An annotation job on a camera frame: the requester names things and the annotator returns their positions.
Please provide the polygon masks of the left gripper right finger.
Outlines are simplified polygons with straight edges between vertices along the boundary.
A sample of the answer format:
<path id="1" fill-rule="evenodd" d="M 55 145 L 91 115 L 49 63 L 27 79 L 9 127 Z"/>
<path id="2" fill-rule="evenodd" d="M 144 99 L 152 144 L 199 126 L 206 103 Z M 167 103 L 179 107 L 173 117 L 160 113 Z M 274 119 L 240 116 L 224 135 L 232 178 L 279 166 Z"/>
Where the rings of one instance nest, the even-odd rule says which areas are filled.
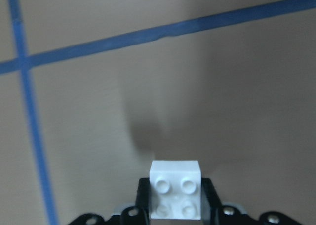
<path id="1" fill-rule="evenodd" d="M 276 211 L 265 212 L 258 219 L 236 206 L 223 204 L 210 178 L 201 179 L 201 220 L 204 225 L 298 225 L 293 218 Z"/>

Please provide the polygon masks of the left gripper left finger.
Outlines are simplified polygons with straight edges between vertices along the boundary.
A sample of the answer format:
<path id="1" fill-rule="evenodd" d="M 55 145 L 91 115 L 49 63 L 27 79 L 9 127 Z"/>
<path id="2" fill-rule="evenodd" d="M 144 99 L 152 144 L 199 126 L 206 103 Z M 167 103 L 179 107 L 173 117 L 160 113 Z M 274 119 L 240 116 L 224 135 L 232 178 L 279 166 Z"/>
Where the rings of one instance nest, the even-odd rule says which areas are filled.
<path id="1" fill-rule="evenodd" d="M 114 212 L 108 219 L 95 213 L 78 216 L 70 225 L 149 225 L 151 186 L 149 178 L 140 178 L 135 203 Z"/>

